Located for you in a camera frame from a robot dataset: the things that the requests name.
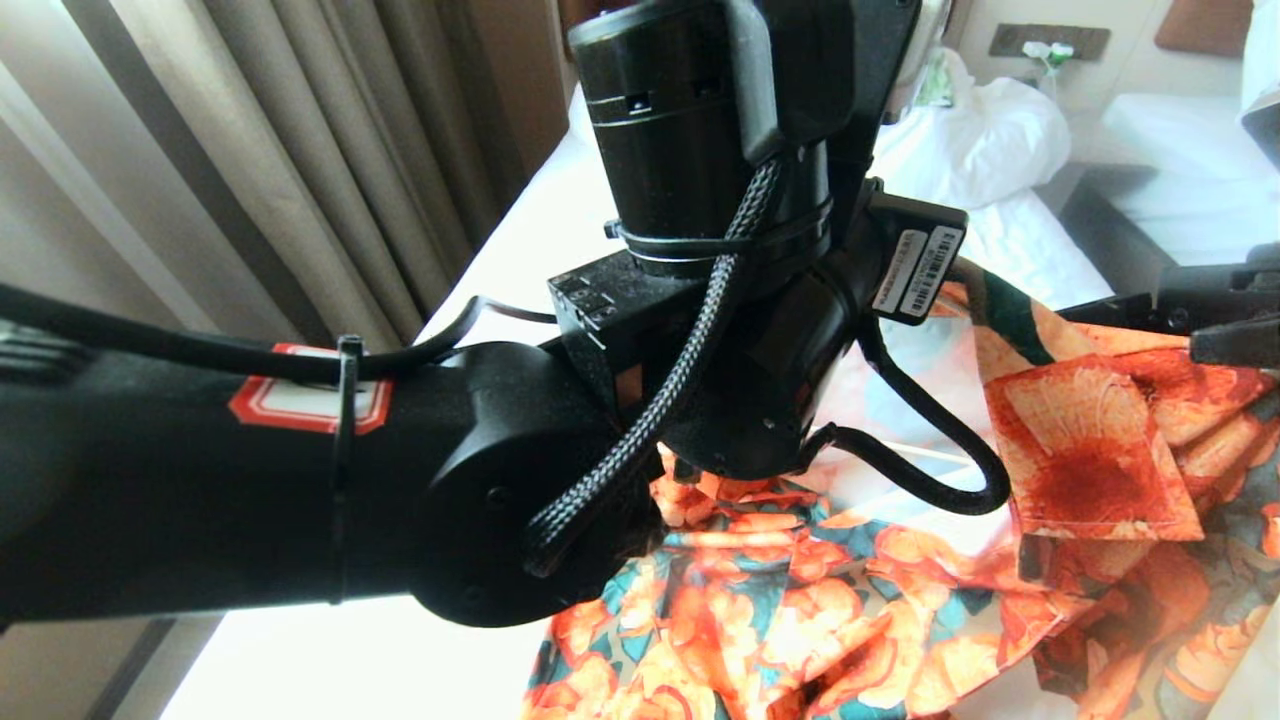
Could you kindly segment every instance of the braided cable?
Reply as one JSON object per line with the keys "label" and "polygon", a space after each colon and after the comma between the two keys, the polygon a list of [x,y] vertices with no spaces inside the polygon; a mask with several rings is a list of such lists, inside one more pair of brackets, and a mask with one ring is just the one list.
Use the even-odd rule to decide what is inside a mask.
{"label": "braided cable", "polygon": [[[760,229],[780,172],[778,159],[767,160],[756,168],[724,233],[726,240],[746,240]],[[707,296],[689,340],[644,413],[590,473],[529,521],[525,528],[525,570],[529,574],[545,578],[556,570],[564,551],[613,495],[617,483],[632,475],[643,451],[657,442],[667,419],[689,398],[710,348],[724,329],[745,265],[746,259],[737,254],[716,258],[707,282]]]}

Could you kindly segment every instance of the curtain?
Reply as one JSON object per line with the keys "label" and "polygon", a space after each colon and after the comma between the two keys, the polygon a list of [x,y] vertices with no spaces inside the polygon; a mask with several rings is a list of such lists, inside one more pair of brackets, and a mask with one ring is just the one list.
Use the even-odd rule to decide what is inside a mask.
{"label": "curtain", "polygon": [[172,327],[355,332],[385,350],[525,181],[465,3],[0,15],[0,219],[19,228],[0,240],[3,282]]}

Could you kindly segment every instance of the white bed sheet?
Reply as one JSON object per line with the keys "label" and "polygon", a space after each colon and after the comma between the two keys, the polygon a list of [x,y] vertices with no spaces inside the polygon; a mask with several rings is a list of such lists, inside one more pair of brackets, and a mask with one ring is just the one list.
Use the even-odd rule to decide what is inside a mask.
{"label": "white bed sheet", "polygon": [[1240,263],[1280,241],[1280,172],[1239,124],[1239,99],[1121,95],[1103,142],[1155,168],[1116,173],[1097,190],[1180,265]]}

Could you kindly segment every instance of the floral fabric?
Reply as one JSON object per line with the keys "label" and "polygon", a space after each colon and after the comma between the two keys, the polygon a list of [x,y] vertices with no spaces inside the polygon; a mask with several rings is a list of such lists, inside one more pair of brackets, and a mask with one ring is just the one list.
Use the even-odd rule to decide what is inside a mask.
{"label": "floral fabric", "polygon": [[671,534],[553,619],[527,719],[942,719],[1024,659],[1082,717],[1207,714],[1280,593],[1275,382],[957,274],[931,323],[972,333],[1014,480],[983,546],[833,511],[829,465],[668,465]]}

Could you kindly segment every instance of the screw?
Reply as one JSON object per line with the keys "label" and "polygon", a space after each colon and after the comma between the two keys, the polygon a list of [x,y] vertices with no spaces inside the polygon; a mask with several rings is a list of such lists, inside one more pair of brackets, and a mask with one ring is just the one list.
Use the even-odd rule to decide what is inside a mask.
{"label": "screw", "polygon": [[503,486],[489,488],[484,501],[489,510],[506,510],[511,505],[511,491]]}
{"label": "screw", "polygon": [[1192,315],[1185,307],[1174,307],[1174,311],[1169,314],[1169,329],[1185,331],[1190,322]]}

